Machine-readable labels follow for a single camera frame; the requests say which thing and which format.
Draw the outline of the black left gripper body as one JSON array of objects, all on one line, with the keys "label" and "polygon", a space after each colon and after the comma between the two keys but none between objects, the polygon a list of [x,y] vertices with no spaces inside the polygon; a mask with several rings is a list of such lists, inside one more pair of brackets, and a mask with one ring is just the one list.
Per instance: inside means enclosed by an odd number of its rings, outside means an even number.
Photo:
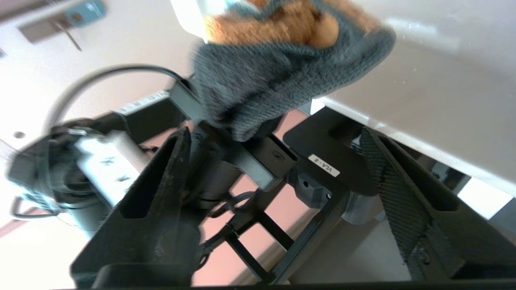
[{"label": "black left gripper body", "polygon": [[129,134],[140,141],[176,127],[184,119],[193,121],[189,174],[197,185],[225,164],[249,176],[261,190],[269,191],[298,162],[297,155],[274,135],[283,117],[266,121],[256,137],[239,143],[228,130],[208,124],[188,81],[177,81],[171,89],[125,105],[117,113],[127,122]]}]

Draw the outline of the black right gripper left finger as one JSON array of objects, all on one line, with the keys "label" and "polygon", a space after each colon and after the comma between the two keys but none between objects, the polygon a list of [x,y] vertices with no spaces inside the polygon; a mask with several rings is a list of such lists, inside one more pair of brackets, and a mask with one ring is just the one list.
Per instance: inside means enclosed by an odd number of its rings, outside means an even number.
[{"label": "black right gripper left finger", "polygon": [[182,200],[191,149],[176,130],[71,265],[78,288],[191,285],[200,230]]}]

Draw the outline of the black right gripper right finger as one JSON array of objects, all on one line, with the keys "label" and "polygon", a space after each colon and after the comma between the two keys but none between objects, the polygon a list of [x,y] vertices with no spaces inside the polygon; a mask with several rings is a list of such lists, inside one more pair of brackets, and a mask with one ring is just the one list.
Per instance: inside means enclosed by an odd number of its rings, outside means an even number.
[{"label": "black right gripper right finger", "polygon": [[400,145],[364,128],[360,147],[412,279],[515,278],[514,244]]}]

